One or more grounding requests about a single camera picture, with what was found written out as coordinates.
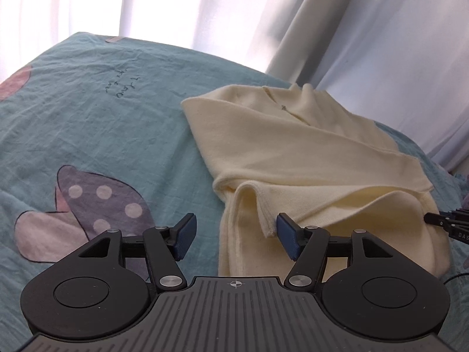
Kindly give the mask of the cream knit sweater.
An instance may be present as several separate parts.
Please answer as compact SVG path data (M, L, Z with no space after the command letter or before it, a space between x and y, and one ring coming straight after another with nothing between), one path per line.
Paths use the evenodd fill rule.
M336 236L367 230L431 274L448 271L448 236L424 222L437 206L420 161L326 92L229 85L182 108L225 205L221 275L288 274L282 212Z

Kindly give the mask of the grey fuzzy cloth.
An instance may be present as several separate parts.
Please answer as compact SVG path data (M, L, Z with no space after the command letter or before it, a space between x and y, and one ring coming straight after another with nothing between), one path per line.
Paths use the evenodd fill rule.
M464 197L461 209L465 211L469 210L469 195Z

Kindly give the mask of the white sheer curtain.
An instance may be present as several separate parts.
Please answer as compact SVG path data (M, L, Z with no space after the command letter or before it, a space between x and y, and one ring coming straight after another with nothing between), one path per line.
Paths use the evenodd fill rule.
M77 32L311 84L447 170L468 166L468 0L1 0L1 78Z

